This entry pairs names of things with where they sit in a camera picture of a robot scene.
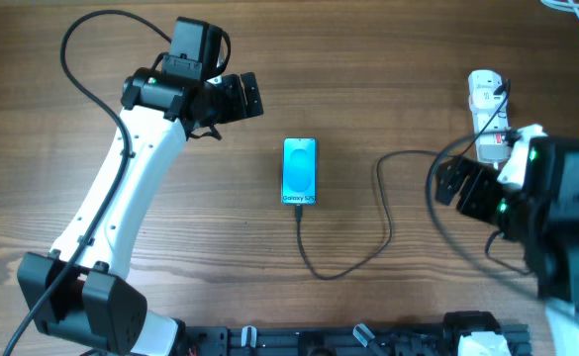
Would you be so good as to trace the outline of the smartphone with teal screen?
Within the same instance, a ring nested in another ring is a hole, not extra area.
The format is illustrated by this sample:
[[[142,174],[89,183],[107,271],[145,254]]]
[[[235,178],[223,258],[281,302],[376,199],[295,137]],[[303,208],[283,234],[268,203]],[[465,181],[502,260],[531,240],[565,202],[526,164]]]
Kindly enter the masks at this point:
[[[317,203],[317,152],[314,138],[287,137],[283,141],[281,202],[286,205]]]

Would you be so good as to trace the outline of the white power strip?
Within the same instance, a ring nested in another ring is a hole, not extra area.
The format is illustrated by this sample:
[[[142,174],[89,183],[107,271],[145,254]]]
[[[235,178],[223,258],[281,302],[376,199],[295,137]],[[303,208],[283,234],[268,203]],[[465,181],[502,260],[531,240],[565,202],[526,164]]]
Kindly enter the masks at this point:
[[[498,165],[506,161],[510,155],[510,149],[505,143],[503,131],[509,127],[508,99],[511,93],[511,81],[503,79],[498,73],[488,69],[477,69],[468,76],[468,89],[470,93],[481,87],[489,87],[496,94],[505,94],[506,98],[493,112],[473,113],[472,123],[475,141],[473,145],[479,162]]]

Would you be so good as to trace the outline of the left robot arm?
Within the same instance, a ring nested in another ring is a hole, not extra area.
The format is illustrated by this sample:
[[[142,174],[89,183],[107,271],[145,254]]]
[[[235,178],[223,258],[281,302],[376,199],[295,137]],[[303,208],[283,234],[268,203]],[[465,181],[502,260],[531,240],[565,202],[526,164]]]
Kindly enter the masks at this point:
[[[17,279],[24,325],[100,355],[192,355],[185,323],[147,306],[127,280],[139,229],[156,190],[191,139],[260,116],[252,73],[228,74],[229,35],[179,18],[170,48],[123,85],[110,150],[78,213],[44,255],[27,253]]]

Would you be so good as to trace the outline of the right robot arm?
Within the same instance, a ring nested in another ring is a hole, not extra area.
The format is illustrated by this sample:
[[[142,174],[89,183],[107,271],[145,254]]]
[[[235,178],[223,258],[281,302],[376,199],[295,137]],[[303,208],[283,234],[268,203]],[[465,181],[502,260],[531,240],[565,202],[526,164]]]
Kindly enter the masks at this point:
[[[520,163],[523,184],[509,188],[499,173],[444,148],[432,163],[425,187],[429,215],[450,247],[475,269],[547,308],[556,351],[579,355],[579,140],[537,136],[529,140]],[[460,198],[458,211],[497,227],[524,249],[536,277],[531,292],[473,259],[445,229],[434,205]]]

